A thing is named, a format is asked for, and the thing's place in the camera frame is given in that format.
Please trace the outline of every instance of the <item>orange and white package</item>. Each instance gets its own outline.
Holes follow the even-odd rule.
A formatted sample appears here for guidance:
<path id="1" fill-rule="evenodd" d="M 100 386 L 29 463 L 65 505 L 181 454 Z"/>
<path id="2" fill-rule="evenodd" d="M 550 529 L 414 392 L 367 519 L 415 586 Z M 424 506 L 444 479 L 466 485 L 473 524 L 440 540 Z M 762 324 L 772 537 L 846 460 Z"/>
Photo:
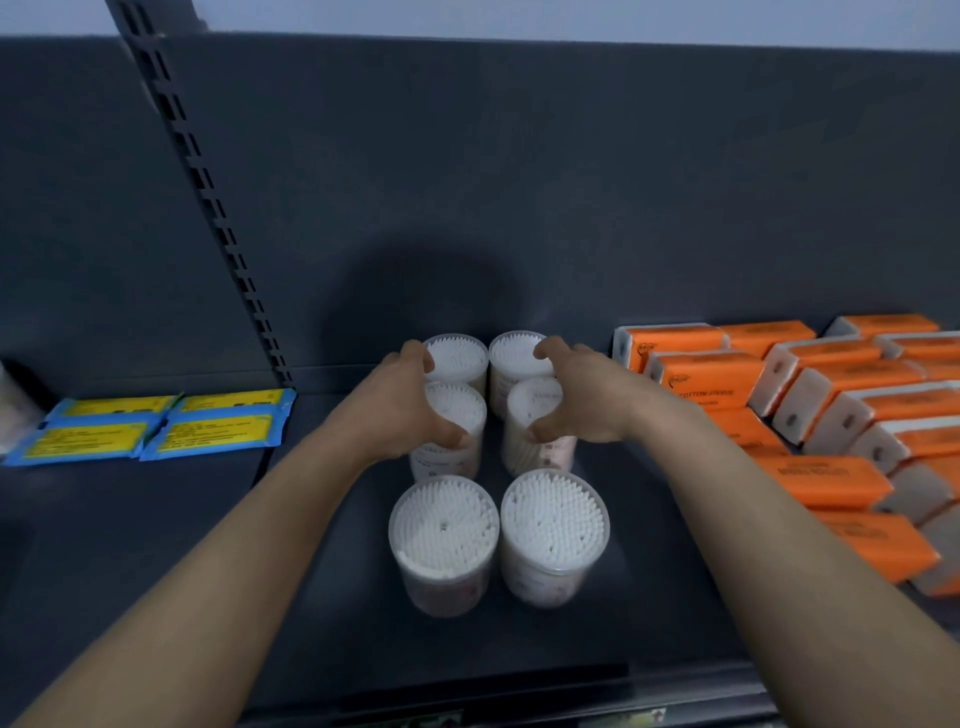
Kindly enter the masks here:
<path id="1" fill-rule="evenodd" d="M 923 380 L 919 367 L 898 359 L 806 367 L 783 397 L 774 415 L 773 426 L 787 442 L 799 445 L 809 437 L 827 407 L 841 392 L 915 384 Z"/>
<path id="2" fill-rule="evenodd" d="M 750 407 L 712 410 L 708 415 L 727 437 L 753 457 L 790 454 L 787 446 Z"/>
<path id="3" fill-rule="evenodd" d="M 927 596 L 960 595 L 960 505 L 952 505 L 920 529 L 940 562 L 914 576 L 910 583 Z"/>
<path id="4" fill-rule="evenodd" d="M 890 482 L 894 492 L 877 508 L 922 525 L 960 499 L 960 455 L 914 460 L 892 474 Z"/>
<path id="5" fill-rule="evenodd" d="M 875 359 L 880 359 L 880 349 L 855 334 L 775 344 L 763 360 L 766 366 L 750 397 L 750 406 L 760 417 L 772 415 L 806 367 Z"/>
<path id="6" fill-rule="evenodd" d="M 837 316 L 824 336 L 855 334 L 870 339 L 880 333 L 920 333 L 940 327 L 919 313 L 881 313 L 870 316 Z"/>
<path id="7" fill-rule="evenodd" d="M 917 457 L 955 454 L 960 454 L 960 417 L 876 423 L 850 448 L 850 455 L 867 458 L 884 474 Z"/>
<path id="8" fill-rule="evenodd" d="M 644 374 L 683 400 L 704 409 L 746 407 L 763 360 L 745 352 L 650 352 Z"/>
<path id="9" fill-rule="evenodd" d="M 804 455 L 842 455 L 873 423 L 960 416 L 960 380 L 841 392 L 810 437 Z"/>
<path id="10" fill-rule="evenodd" d="M 899 584 L 940 561 L 910 521 L 892 513 L 814 513 L 887 581 Z"/>
<path id="11" fill-rule="evenodd" d="M 643 373 L 650 352 L 705 352 L 720 349 L 723 332 L 709 324 L 619 327 L 613 332 L 613 360 Z"/>
<path id="12" fill-rule="evenodd" d="M 865 511 L 894 490 L 862 457 L 781 455 L 758 457 L 756 463 L 783 490 L 813 510 Z"/>
<path id="13" fill-rule="evenodd" d="M 881 333 L 874 339 L 884 359 L 960 357 L 960 331 Z"/>
<path id="14" fill-rule="evenodd" d="M 960 381 L 960 356 L 941 359 L 937 357 L 911 357 L 914 365 L 920 367 L 927 381 Z"/>
<path id="15" fill-rule="evenodd" d="M 762 359 L 774 344 L 782 341 L 804 341 L 817 334 L 803 321 L 769 321 L 764 324 L 735 324 L 720 327 L 723 348 L 737 349 Z"/>

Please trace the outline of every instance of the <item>container lid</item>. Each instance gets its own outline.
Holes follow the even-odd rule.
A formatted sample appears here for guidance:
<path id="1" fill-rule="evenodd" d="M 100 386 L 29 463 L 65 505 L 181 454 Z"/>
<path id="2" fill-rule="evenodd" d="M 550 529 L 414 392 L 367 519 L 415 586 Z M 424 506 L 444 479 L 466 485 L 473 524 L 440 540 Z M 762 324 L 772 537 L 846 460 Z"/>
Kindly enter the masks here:
<path id="1" fill-rule="evenodd" d="M 426 581 L 452 581 L 486 564 L 500 535 L 500 519 L 493 499 L 472 480 L 438 475 L 400 497 L 389 535 L 404 569 Z"/>
<path id="2" fill-rule="evenodd" d="M 426 400 L 445 420 L 478 435 L 487 421 L 487 403 L 473 387 L 445 381 L 426 385 Z"/>
<path id="3" fill-rule="evenodd" d="M 545 338 L 534 331 L 501 333 L 490 344 L 490 362 L 501 372 L 519 379 L 553 375 L 550 360 L 534 356 L 534 347 Z"/>
<path id="4" fill-rule="evenodd" d="M 529 427 L 553 412 L 564 400 L 560 382 L 552 376 L 533 376 L 514 385 L 507 396 L 507 411 L 522 427 Z"/>
<path id="5" fill-rule="evenodd" d="M 470 382 L 487 371 L 490 354 L 479 339 L 463 333 L 444 333 L 423 342 L 433 357 L 427 381 Z"/>
<path id="6" fill-rule="evenodd" d="M 585 569 L 610 538 L 607 508 L 587 483 L 570 473 L 536 470 L 517 478 L 503 497 L 503 535 L 546 570 Z"/>

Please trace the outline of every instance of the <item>person's left hand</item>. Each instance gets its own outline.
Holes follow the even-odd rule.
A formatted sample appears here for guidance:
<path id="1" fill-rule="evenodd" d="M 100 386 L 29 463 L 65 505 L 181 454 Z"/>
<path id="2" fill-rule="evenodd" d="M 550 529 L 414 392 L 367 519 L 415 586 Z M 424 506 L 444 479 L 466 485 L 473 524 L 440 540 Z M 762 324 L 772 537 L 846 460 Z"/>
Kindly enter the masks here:
<path id="1" fill-rule="evenodd" d="M 426 347 L 408 341 L 400 353 L 384 357 L 330 413 L 323 428 L 346 434 L 372 462 L 405 455 L 426 443 L 465 448 L 467 432 L 437 414 L 426 400 L 424 374 L 433 366 Z"/>

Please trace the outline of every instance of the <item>person's left arm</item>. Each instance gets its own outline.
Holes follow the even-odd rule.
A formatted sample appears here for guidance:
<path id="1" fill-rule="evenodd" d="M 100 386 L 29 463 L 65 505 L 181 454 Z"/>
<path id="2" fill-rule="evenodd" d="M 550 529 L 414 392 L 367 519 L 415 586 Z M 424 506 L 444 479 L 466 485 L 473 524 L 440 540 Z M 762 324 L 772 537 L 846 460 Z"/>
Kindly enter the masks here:
<path id="1" fill-rule="evenodd" d="M 388 355 L 14 726 L 233 725 L 360 473 L 424 443 L 456 448 L 467 437 L 427 404 L 423 374 L 432 367 L 420 342 Z"/>

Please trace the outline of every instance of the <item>human hand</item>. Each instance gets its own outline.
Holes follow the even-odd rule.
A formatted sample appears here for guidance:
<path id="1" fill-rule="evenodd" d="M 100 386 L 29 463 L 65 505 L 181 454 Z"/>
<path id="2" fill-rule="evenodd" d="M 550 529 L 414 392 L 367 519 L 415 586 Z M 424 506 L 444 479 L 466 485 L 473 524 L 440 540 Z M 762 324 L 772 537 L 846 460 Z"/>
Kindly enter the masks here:
<path id="1" fill-rule="evenodd" d="M 371 462 L 405 455 L 426 443 L 466 447 L 467 431 L 441 417 L 426 400 L 424 374 L 433 366 L 426 347 L 408 341 L 400 353 L 384 357 L 330 413 L 323 428 L 348 434 Z"/>
<path id="2" fill-rule="evenodd" d="M 658 403 L 684 406 L 646 376 L 617 364 L 584 344 L 571 349 L 559 336 L 544 339 L 534 349 L 537 359 L 549 358 L 564 390 L 564 400 L 553 412 L 529 427 L 539 443 L 575 435 L 592 443 L 636 437 L 637 419 L 644 408 Z"/>

